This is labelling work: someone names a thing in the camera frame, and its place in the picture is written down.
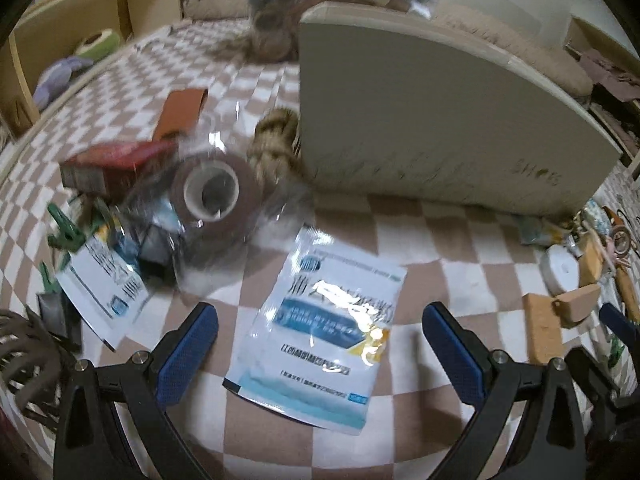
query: red box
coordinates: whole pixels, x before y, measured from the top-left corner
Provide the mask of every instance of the red box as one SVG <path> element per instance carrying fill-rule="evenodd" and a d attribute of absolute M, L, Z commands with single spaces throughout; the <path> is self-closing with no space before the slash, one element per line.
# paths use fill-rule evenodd
<path fill-rule="evenodd" d="M 103 142 L 60 162 L 62 185 L 120 200 L 142 174 L 160 169 L 177 149 L 173 140 Z"/>

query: white board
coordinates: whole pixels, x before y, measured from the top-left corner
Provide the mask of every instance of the white board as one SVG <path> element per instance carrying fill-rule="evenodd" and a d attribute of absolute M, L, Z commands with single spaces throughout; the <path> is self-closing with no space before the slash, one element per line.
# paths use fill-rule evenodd
<path fill-rule="evenodd" d="M 300 24 L 303 161 L 324 188 L 574 213 L 620 149 L 542 74 L 423 18 L 321 4 Z"/>

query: white plastic packet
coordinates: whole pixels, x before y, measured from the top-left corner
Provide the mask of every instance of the white plastic packet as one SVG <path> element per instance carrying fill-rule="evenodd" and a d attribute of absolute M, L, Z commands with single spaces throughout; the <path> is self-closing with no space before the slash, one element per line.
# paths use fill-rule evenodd
<path fill-rule="evenodd" d="M 225 387 L 303 422 L 359 434 L 405 275 L 303 227 Z"/>

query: checkered blanket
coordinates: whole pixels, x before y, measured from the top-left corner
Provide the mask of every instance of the checkered blanket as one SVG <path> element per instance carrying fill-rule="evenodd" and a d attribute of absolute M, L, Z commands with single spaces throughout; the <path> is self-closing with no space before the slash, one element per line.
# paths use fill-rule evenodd
<path fill-rule="evenodd" d="M 65 203 L 58 162 L 94 142 L 149 139 L 167 94 L 184 87 L 209 88 L 205 112 L 235 114 L 251 133 L 271 107 L 298 107 L 295 64 L 255 65 L 223 41 L 246 30 L 231 20 L 176 27 L 119 59 L 69 100 L 21 155 L 0 188 L 0 303 L 23 312 L 36 305 L 42 288 L 36 264 L 50 260 L 46 206 Z M 617 166 L 602 188 L 615 210 L 623 197 L 630 217 L 640 214 L 637 193 Z M 272 238 L 258 237 L 226 269 L 226 285 L 210 296 L 220 318 L 218 341 L 193 379 L 186 398 L 170 416 L 202 465 L 231 478 L 423 480 L 460 436 L 472 409 L 460 403 L 420 327 L 425 304 L 440 300 L 465 328 L 489 348 L 503 348 L 527 360 L 522 296 L 547 294 L 538 262 L 542 252 L 519 243 L 513 218 L 481 208 L 440 205 L 383 196 L 316 193 L 314 220 L 341 240 L 384 256 L 408 269 L 391 329 L 388 350 L 360 436 L 313 428 L 240 399 L 222 378 L 267 297 L 286 252 Z M 632 277 L 640 262 L 632 256 Z M 162 335 L 186 318 L 197 298 L 160 290 L 144 308 L 116 353 L 86 327 L 83 357 L 96 365 L 125 361 L 152 349 Z M 580 326 L 562 330 L 569 348 L 583 344 L 594 354 L 606 338 L 593 314 Z M 627 390 L 634 377 L 628 354 L 614 370 Z M 578 393 L 581 410 L 587 408 Z M 4 388 L 0 404 L 20 434 L 49 463 L 54 435 L 17 413 Z M 514 407 L 485 468 L 495 473 L 522 414 Z M 132 424 L 122 413 L 124 425 Z M 133 439 L 143 464 L 152 465 Z"/>

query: metal screw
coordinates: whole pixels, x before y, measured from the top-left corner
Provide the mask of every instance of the metal screw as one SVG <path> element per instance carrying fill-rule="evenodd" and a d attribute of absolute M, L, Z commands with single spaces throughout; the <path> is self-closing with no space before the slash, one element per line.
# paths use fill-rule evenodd
<path fill-rule="evenodd" d="M 76 372 L 84 372 L 88 367 L 89 361 L 87 361 L 86 359 L 80 359 L 74 366 Z"/>
<path fill-rule="evenodd" d="M 566 363 L 564 362 L 563 359 L 561 359 L 559 357 L 554 357 L 553 359 L 551 359 L 551 364 L 559 372 L 561 372 L 562 370 L 565 370 L 565 368 L 566 368 Z"/>
<path fill-rule="evenodd" d="M 143 365 L 149 359 L 149 352 L 146 350 L 138 350 L 131 356 L 131 360 L 137 365 Z"/>
<path fill-rule="evenodd" d="M 509 356 L 507 355 L 507 352 L 505 352 L 504 350 L 494 350 L 494 352 L 492 353 L 492 356 L 494 358 L 494 361 L 497 362 L 499 365 L 503 365 L 505 364 L 505 362 L 509 360 Z"/>

